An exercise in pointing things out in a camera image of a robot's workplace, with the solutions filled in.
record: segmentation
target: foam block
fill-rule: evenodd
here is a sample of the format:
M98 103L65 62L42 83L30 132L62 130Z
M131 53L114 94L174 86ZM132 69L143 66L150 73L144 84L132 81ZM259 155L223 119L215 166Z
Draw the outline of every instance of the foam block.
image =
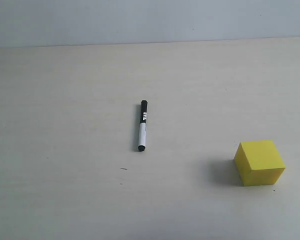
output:
M275 184L286 169L271 140L241 142L234 162L244 186Z

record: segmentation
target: table surface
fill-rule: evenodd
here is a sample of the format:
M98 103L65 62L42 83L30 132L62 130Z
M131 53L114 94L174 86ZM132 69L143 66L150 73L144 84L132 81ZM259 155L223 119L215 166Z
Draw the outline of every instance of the table surface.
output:
M239 142L264 139L287 168L243 187ZM300 240L300 37L0 48L11 239Z

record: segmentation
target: dry erase marker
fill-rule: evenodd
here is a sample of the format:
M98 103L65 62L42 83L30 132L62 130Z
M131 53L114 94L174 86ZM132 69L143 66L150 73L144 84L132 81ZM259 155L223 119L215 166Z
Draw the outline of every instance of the dry erase marker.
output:
M139 126L139 152L146 149L146 121L147 121L147 106L148 102L146 100L141 101L141 111L140 111L140 126Z

